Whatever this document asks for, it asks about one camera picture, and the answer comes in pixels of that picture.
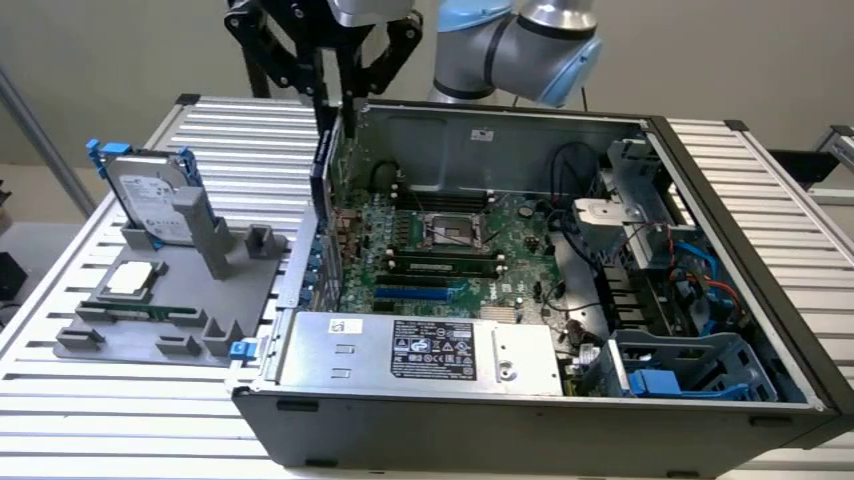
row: gray floor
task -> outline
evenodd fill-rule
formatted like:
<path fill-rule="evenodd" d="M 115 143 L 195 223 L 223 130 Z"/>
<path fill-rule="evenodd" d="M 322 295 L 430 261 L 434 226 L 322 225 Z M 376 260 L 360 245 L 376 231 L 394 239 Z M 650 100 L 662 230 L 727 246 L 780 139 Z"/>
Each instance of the gray floor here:
<path fill-rule="evenodd" d="M 21 304 L 27 300 L 81 227 L 82 225 L 66 223 L 17 222 L 0 235 L 0 252 L 10 252 L 30 275 L 14 303 Z M 3 325 L 15 311 L 15 308 L 0 310 Z"/>

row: power supply label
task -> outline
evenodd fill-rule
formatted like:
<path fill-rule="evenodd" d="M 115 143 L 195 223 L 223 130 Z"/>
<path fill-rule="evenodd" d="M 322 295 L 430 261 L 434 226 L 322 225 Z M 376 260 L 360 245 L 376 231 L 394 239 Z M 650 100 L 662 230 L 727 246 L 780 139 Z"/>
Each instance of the power supply label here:
<path fill-rule="evenodd" d="M 474 325 L 396 320 L 392 374 L 398 378 L 477 380 Z"/>

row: cpu socket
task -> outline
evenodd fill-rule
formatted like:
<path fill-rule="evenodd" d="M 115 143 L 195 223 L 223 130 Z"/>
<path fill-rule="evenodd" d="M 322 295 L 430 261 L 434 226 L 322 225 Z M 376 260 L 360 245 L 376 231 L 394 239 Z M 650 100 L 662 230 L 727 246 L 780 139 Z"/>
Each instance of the cpu socket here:
<path fill-rule="evenodd" d="M 425 215 L 425 246 L 470 247 L 484 246 L 481 235 L 481 215 Z"/>

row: white wall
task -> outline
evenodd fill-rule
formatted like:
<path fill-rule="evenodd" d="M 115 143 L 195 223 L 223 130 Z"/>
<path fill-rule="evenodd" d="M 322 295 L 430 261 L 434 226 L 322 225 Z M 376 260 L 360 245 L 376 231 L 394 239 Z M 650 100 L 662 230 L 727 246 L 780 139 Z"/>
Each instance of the white wall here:
<path fill-rule="evenodd" d="M 223 4 L 2 2 L 0 61 L 75 164 L 93 136 L 142 143 L 179 93 L 249 95 Z M 418 1 L 429 31 L 437 4 Z M 769 146 L 791 148 L 809 147 L 827 125 L 854 123 L 854 1 L 597 0 L 596 11 L 594 110 L 739 118 Z M 425 98 L 434 49 L 436 33 L 389 97 Z M 41 161 L 5 113 L 0 142 L 0 161 Z"/>
<path fill-rule="evenodd" d="M 250 95 L 222 0 L 5 0 L 0 62 L 67 160 L 142 144 L 182 92 Z M 0 162 L 42 163 L 0 106 Z"/>

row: sticker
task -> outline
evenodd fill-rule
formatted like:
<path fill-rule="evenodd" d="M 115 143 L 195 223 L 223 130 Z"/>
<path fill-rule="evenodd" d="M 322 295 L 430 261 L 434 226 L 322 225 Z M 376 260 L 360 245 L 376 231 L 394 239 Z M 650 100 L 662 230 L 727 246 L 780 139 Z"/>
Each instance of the sticker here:
<path fill-rule="evenodd" d="M 442 271 L 442 272 L 450 272 L 452 270 L 454 270 L 454 266 L 453 265 L 434 265 L 434 264 L 428 264 L 428 263 L 412 263 L 410 264 L 410 269 L 413 269 L 413 270 L 437 270 L 437 271 Z"/>
<path fill-rule="evenodd" d="M 398 378 L 477 380 L 472 323 L 396 320 L 392 374 Z"/>
<path fill-rule="evenodd" d="M 496 137 L 494 130 L 473 130 L 472 139 L 477 142 L 492 142 Z"/>
<path fill-rule="evenodd" d="M 362 334 L 361 318 L 332 318 L 330 333 L 360 335 Z"/>
<path fill-rule="evenodd" d="M 122 175 L 126 199 L 143 228 L 166 243 L 193 242 L 185 216 L 173 208 L 175 191 L 161 178 Z"/>

